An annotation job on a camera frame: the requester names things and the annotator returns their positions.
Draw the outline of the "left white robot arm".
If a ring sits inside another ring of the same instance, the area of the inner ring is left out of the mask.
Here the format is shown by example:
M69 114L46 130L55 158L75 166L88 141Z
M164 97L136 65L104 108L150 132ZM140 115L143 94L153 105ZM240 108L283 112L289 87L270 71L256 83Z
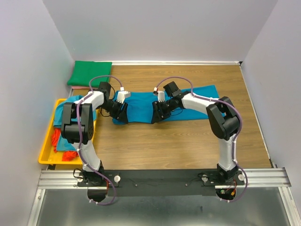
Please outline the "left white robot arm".
M82 181L99 186L106 182L114 185L105 175L102 161L95 152L92 138L94 136L93 112L104 109L109 116L128 123L125 100L131 96L124 87L120 88L115 100L110 99L111 85L101 82L99 88L89 91L84 97L63 105L61 135L77 151L82 162Z

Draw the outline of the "blue t shirt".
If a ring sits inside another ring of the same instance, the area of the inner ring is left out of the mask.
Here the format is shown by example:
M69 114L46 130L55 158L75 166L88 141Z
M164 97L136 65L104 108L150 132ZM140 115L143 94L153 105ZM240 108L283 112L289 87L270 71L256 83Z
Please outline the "blue t shirt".
M200 96L218 98L219 94L214 85L195 87L194 93ZM156 101L157 97L151 92L132 92L131 96L125 99L127 106L127 119L129 123L151 123L153 107L152 102ZM171 116L165 121L188 121L188 120L204 120L208 116L204 113L177 108L172 112Z

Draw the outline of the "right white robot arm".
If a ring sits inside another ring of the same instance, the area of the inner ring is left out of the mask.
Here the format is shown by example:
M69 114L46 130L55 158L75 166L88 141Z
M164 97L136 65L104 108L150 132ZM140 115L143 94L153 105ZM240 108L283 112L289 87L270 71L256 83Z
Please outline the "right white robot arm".
M210 128L219 141L217 181L223 185L232 181L238 172L236 139L242 129L242 123L241 116L231 100L228 97L200 96L192 90L183 92L173 81L164 86L164 91L155 87L153 94L158 99L152 102L152 124L171 117L171 112L177 108L194 110L207 115Z

